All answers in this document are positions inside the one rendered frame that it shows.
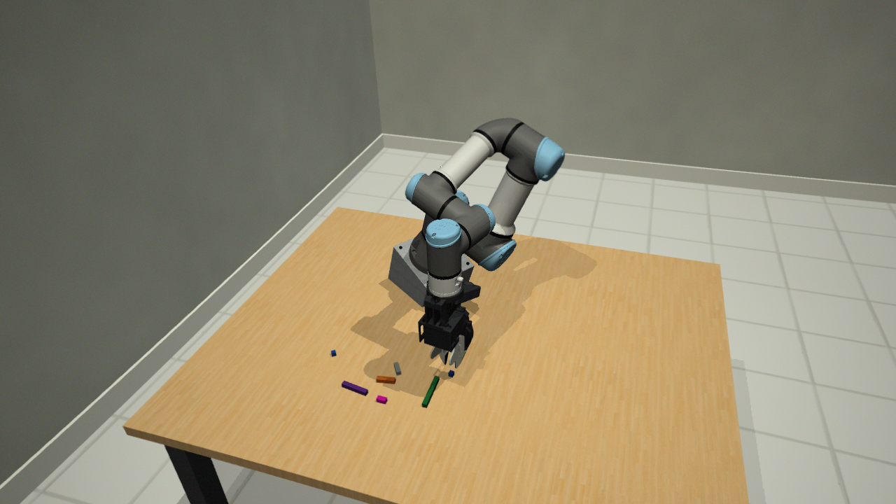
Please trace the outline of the green rod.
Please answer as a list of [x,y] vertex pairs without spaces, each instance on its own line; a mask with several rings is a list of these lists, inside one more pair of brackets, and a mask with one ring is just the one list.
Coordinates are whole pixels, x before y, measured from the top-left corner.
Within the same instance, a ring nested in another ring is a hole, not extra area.
[[439,376],[434,376],[434,379],[432,380],[432,383],[428,389],[428,393],[426,394],[425,398],[423,399],[422,407],[428,408],[428,404],[429,404],[430,399],[432,398],[432,395],[435,391],[435,387],[438,386],[439,380],[440,380]]

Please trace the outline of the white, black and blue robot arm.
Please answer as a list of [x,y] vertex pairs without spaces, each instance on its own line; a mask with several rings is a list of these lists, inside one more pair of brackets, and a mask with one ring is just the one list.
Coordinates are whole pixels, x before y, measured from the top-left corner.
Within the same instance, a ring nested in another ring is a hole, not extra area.
[[[489,206],[470,206],[464,192],[457,189],[495,153],[509,158],[505,175]],[[478,298],[480,285],[461,277],[462,254],[486,270],[501,267],[517,246],[512,239],[513,223],[529,193],[538,182],[550,181],[563,161],[563,148],[550,138],[519,119],[501,118],[475,129],[429,176],[413,176],[405,196],[426,215],[409,258],[417,270],[428,275],[430,293],[450,297],[461,290],[462,283],[464,293],[455,305]]]

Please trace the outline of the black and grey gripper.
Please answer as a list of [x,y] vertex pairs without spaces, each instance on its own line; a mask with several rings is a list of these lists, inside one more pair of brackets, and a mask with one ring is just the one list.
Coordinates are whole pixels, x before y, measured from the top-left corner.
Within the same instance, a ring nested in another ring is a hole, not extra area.
[[[464,285],[461,290],[450,297],[438,297],[430,293],[428,285],[428,297],[423,301],[425,314],[417,322],[419,327],[419,341],[430,345],[432,351],[430,358],[440,355],[444,365],[451,352],[449,364],[455,361],[455,369],[462,363],[471,341],[473,340],[473,320],[468,320],[466,307],[455,305],[464,293]],[[454,302],[452,302],[454,301]],[[439,311],[440,310],[440,311]],[[421,334],[423,326],[423,334]]]

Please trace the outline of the purple rod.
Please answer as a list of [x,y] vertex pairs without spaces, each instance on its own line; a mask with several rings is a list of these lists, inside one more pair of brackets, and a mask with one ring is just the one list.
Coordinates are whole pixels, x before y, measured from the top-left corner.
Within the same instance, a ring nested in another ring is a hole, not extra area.
[[354,391],[356,393],[361,393],[361,395],[363,395],[363,396],[367,396],[367,394],[368,394],[368,389],[354,385],[348,381],[343,381],[342,387],[345,387],[346,389],[349,389],[350,391]]

